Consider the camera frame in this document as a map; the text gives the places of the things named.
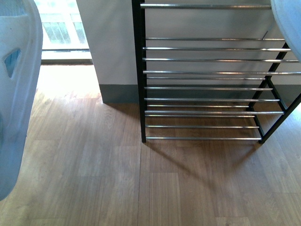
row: white wall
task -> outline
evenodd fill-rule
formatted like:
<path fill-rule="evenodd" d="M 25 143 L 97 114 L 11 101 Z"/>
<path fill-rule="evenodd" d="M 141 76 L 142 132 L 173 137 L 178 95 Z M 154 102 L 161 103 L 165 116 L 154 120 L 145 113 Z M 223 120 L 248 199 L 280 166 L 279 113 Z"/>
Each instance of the white wall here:
<path fill-rule="evenodd" d="M 136 84 L 131 0 L 77 0 L 100 84 Z"/>
<path fill-rule="evenodd" d="M 95 70 L 100 84 L 136 84 L 134 32 L 132 22 L 131 0 L 77 0 L 87 40 L 95 65 Z M 224 0 L 190 0 L 192 3 L 225 3 Z M 269 3 L 269 0 L 229 0 L 227 3 Z M 280 34 L 275 24 L 271 10 L 148 10 L 147 36 L 154 37 L 237 37 L 237 38 L 262 38 L 279 37 Z M 156 43 L 148 45 L 183 46 L 183 43 Z M 211 43 L 192 43 L 193 46 L 208 47 Z M 269 47 L 281 47 L 281 43 L 270 43 Z M 229 47 L 265 47 L 254 42 L 230 42 Z M 238 53 L 237 58 L 270 58 L 274 59 L 277 53 L 263 54 L 260 52 Z M 150 52 L 148 57 L 155 57 L 156 52 Z M 167 57 L 180 57 L 181 53 L 173 52 Z M 201 58 L 227 58 L 225 53 L 200 53 L 191 52 L 189 57 Z M 270 64 L 205 64 L 198 66 L 196 63 L 174 64 L 159 63 L 149 64 L 148 69 L 177 68 L 188 71 L 267 71 Z M 294 70 L 301 71 L 300 65 Z M 292 65 L 282 65 L 281 71 L 291 70 Z M 275 79 L 277 84 L 301 84 L 300 79 Z"/>

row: wooden floor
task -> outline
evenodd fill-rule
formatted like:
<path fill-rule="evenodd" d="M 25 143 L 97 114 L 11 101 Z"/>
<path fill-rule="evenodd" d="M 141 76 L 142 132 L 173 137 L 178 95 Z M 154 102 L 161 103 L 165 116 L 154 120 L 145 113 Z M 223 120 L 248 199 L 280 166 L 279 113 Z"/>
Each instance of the wooden floor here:
<path fill-rule="evenodd" d="M 140 142 L 91 66 L 43 66 L 1 226 L 300 226 L 301 107 L 263 145 Z"/>

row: window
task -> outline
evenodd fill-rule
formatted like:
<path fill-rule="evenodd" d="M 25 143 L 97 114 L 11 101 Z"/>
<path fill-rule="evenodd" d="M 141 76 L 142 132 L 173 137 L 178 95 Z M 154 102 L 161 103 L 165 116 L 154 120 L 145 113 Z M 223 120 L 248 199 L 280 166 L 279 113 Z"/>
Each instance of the window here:
<path fill-rule="evenodd" d="M 76 0 L 34 0 L 43 24 L 43 50 L 88 49 Z"/>

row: gray baseboard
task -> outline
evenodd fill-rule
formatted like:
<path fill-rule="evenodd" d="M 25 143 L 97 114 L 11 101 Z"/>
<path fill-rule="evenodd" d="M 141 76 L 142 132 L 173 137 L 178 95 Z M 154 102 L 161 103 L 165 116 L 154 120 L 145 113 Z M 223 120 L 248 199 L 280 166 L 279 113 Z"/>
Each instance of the gray baseboard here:
<path fill-rule="evenodd" d="M 138 103 L 137 85 L 99 85 L 103 102 L 108 103 Z"/>
<path fill-rule="evenodd" d="M 137 85 L 99 85 L 104 103 L 138 103 Z M 228 85 L 228 87 L 243 87 L 241 85 Z M 278 92 L 285 102 L 292 102 L 300 93 L 300 85 L 276 85 Z M 252 98 L 254 92 L 249 91 L 162 91 L 148 92 L 148 97 L 169 97 L 169 98 Z M 261 98 L 274 98 L 270 91 L 263 92 Z"/>

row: white plastic object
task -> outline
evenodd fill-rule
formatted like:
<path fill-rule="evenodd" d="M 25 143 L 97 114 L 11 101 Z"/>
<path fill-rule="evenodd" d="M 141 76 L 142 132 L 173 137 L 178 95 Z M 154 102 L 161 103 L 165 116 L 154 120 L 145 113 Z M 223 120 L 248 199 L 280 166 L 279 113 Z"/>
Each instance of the white plastic object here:
<path fill-rule="evenodd" d="M 19 174 L 42 40 L 33 0 L 0 0 L 0 200 L 12 191 Z"/>
<path fill-rule="evenodd" d="M 301 62 L 301 0 L 271 0 L 271 5 L 281 33 Z"/>

